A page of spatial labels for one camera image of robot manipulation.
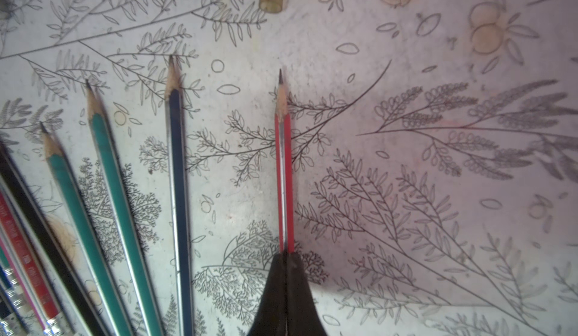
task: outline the leaf drawing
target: leaf drawing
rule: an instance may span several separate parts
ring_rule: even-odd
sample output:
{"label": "leaf drawing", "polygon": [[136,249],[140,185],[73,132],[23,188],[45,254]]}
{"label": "leaf drawing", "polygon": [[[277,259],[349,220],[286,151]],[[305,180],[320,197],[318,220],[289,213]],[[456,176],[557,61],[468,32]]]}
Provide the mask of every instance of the leaf drawing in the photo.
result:
{"label": "leaf drawing", "polygon": [[[444,307],[490,307],[503,315],[498,328],[523,325],[545,334],[531,320],[545,310],[534,298],[546,285],[535,283],[538,268],[527,266],[511,238],[501,246],[498,237],[488,234],[490,246],[470,244],[460,235],[451,197],[439,194],[428,173],[419,175],[402,166],[399,176],[390,178],[388,172],[364,166],[362,159],[339,150],[334,160],[337,166],[327,168],[315,182],[314,202],[299,204],[296,215],[316,238],[365,244],[346,251],[353,277],[335,280],[342,293],[335,302],[348,311],[348,319],[357,315],[362,325],[370,320],[380,325],[389,318],[395,325],[402,316],[418,318],[421,312],[427,319]],[[482,266],[480,254],[476,257],[479,249],[489,253],[492,268]],[[430,279],[423,282],[426,274],[435,275],[445,291]],[[488,285],[483,293],[480,283]],[[489,289],[507,305],[486,298]],[[453,298],[457,291],[476,301],[466,304],[462,297]],[[451,335],[461,335],[453,330],[495,330],[485,316],[477,315],[472,321],[459,315],[430,325]]]}
{"label": "leaf drawing", "polygon": [[[297,243],[309,282],[323,283],[328,277],[325,263],[312,252],[305,252]],[[265,286],[272,257],[278,252],[278,236],[264,221],[252,221],[247,231],[235,236],[223,252],[221,264],[203,266],[195,274],[193,285],[208,296],[226,317],[237,318],[251,325]]]}
{"label": "leaf drawing", "polygon": [[[287,102],[289,114],[292,119],[300,119],[303,116],[309,118],[312,126],[306,130],[293,129],[292,138],[296,146],[292,148],[293,170],[305,170],[314,166],[312,152],[317,151],[319,156],[325,154],[326,147],[331,145],[331,140],[322,132],[323,128],[342,115],[352,107],[357,101],[363,98],[375,85],[385,76],[391,62],[380,74],[379,78],[361,93],[353,101],[347,102],[337,99],[332,93],[322,97],[316,104],[312,100],[301,102],[297,95],[289,94]],[[228,139],[219,139],[209,129],[194,131],[187,136],[188,139],[197,142],[197,151],[186,150],[185,160],[187,171],[190,174],[201,175],[210,171],[209,161],[222,162],[226,157],[237,159],[238,165],[233,166],[235,178],[231,181],[235,186],[250,179],[259,177],[261,162],[269,156],[275,154],[275,131],[267,127],[249,126],[245,118],[238,110],[233,110],[227,116],[225,124],[228,126],[226,134],[236,134],[240,147],[234,149],[232,142]],[[139,159],[142,164],[148,166],[148,171],[165,171],[167,153],[165,145],[155,138],[148,138],[141,146]]]}
{"label": "leaf drawing", "polygon": [[[78,180],[79,190],[106,261],[110,265],[114,265],[116,262],[124,260],[125,255],[112,213],[102,169],[98,162],[93,164],[90,159],[84,158],[83,165],[80,166],[80,173],[82,175]],[[161,213],[161,205],[154,193],[142,193],[139,185],[132,180],[131,164],[122,166],[121,173],[141,247],[143,252],[147,252],[148,245],[159,240],[154,228]]]}
{"label": "leaf drawing", "polygon": [[[407,131],[427,138],[430,144],[423,150],[422,160],[452,176],[460,176],[464,167],[490,179],[512,179],[513,175],[506,170],[532,165],[533,161],[528,158],[535,155],[538,163],[554,178],[566,177],[578,182],[578,163],[566,153],[578,149],[578,138],[542,131],[558,124],[562,115],[575,115],[578,110],[556,105],[566,97],[565,93],[537,95],[520,101],[535,90],[556,83],[553,79],[527,83],[482,103],[476,97],[460,95],[467,90],[467,83],[446,84],[427,92],[414,87],[377,104],[374,111],[382,124],[363,135]],[[519,110],[507,110],[515,102],[518,102]],[[474,120],[454,126],[437,126],[451,110],[464,111]],[[447,140],[430,130],[448,131]],[[530,141],[525,149],[501,148],[487,138],[500,132],[537,137],[538,140]],[[462,159],[461,164],[456,156]]]}
{"label": "leaf drawing", "polygon": [[48,105],[42,105],[38,109],[30,104],[23,104],[22,98],[6,100],[0,110],[0,142],[8,148],[18,144],[11,139],[11,132],[24,131],[24,136],[34,144],[42,144],[42,128],[40,122],[50,130],[62,128],[64,121],[61,118],[63,109],[47,111]]}

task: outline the pencil lead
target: pencil lead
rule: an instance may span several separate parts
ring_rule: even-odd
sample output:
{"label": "pencil lead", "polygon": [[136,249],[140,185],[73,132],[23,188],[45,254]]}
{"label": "pencil lead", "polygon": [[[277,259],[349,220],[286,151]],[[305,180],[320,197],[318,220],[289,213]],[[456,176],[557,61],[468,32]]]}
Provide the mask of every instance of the pencil lead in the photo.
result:
{"label": "pencil lead", "polygon": [[172,55],[169,55],[168,73],[166,75],[165,99],[168,100],[173,90],[178,89],[180,89],[179,71],[177,69],[177,64],[175,64],[175,58]]}
{"label": "pencil lead", "polygon": [[92,91],[92,87],[90,86],[88,80],[86,81],[85,85],[86,85],[86,103],[87,103],[86,112],[90,120],[95,114],[102,114],[102,107],[101,103],[99,102],[96,95]]}
{"label": "pencil lead", "polygon": [[40,122],[40,130],[42,130],[42,133],[48,134],[48,131],[46,130],[46,128],[44,127],[44,123],[42,122]]}
{"label": "pencil lead", "polygon": [[279,70],[279,88],[277,89],[277,107],[276,107],[277,118],[279,122],[282,122],[285,115],[288,113],[287,109],[287,87],[283,83],[283,75],[281,70]]}
{"label": "pencil lead", "polygon": [[45,157],[49,158],[50,156],[57,154],[62,155],[62,150],[60,149],[60,145],[54,141],[54,139],[50,136],[46,128],[44,127],[44,123],[40,122],[40,129],[42,130],[42,138],[44,143],[44,152]]}

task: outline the teal pencil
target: teal pencil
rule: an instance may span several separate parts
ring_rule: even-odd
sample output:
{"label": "teal pencil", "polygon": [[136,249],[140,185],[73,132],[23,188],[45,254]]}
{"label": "teal pencil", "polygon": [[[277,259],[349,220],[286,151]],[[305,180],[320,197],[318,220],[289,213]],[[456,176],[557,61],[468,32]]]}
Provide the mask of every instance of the teal pencil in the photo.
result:
{"label": "teal pencil", "polygon": [[87,113],[89,126],[101,162],[110,204],[119,229],[124,254],[128,262],[136,297],[141,306],[144,325],[149,336],[163,336],[163,326],[158,314],[153,288],[148,279],[148,272],[141,252],[141,245],[136,234],[134,220],[126,199],[123,180],[114,150],[112,137],[108,129],[105,114],[87,82]]}
{"label": "teal pencil", "polygon": [[60,189],[70,217],[76,228],[76,233],[80,238],[80,247],[84,257],[89,264],[90,272],[94,277],[98,293],[102,297],[105,310],[112,322],[114,333],[117,335],[132,335],[132,327],[128,320],[126,310],[120,300],[118,290],[104,255],[94,233],[89,215],[86,213],[82,198],[72,172],[59,145],[50,137],[44,126],[42,126],[44,137],[44,150],[46,162],[50,166],[54,181]]}

